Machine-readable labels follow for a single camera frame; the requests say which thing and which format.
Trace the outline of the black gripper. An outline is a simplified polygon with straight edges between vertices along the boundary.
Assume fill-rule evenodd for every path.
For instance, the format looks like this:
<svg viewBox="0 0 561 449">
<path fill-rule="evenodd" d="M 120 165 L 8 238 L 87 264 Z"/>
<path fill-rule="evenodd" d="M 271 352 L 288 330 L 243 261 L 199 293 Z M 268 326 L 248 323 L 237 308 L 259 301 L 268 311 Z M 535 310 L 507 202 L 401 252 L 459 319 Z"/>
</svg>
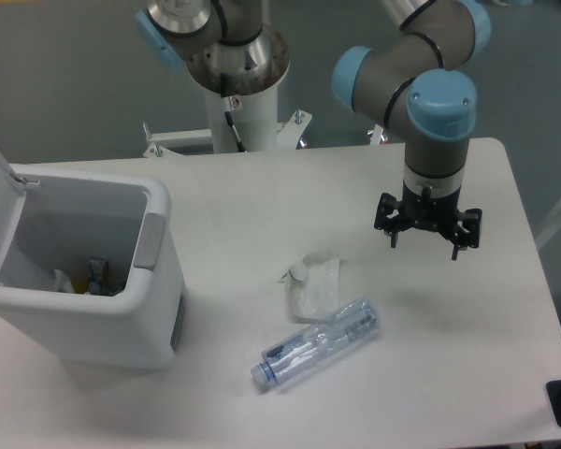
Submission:
<svg viewBox="0 0 561 449">
<path fill-rule="evenodd" d="M 401 200 L 381 195 L 374 228 L 389 237 L 392 248 L 399 234 L 411 228 L 440 233 L 453 245 L 451 259 L 456 261 L 460 252 L 480 246 L 482 234 L 482 210 L 458 210 L 460 192 L 458 188 L 448 196 L 418 195 L 403 184 Z"/>
</svg>

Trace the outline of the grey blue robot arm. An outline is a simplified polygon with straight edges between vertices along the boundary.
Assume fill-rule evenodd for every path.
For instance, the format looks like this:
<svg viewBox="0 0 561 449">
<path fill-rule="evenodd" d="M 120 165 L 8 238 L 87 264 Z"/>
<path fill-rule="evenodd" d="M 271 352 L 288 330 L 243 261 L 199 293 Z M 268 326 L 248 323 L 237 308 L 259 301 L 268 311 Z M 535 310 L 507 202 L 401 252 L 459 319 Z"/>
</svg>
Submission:
<svg viewBox="0 0 561 449">
<path fill-rule="evenodd" d="M 331 77 L 335 98 L 405 144 L 401 197 L 383 194 L 375 227 L 391 240 L 415 228 L 456 252 L 478 246 L 482 212 L 458 200 L 475 126 L 477 92 L 459 71 L 487 44 L 491 23 L 475 1 L 388 1 L 401 40 L 379 52 L 354 47 Z M 216 152 L 281 147 L 276 89 L 290 56 L 260 1 L 150 1 L 135 16 L 152 53 L 186 66 L 205 91 Z"/>
</svg>

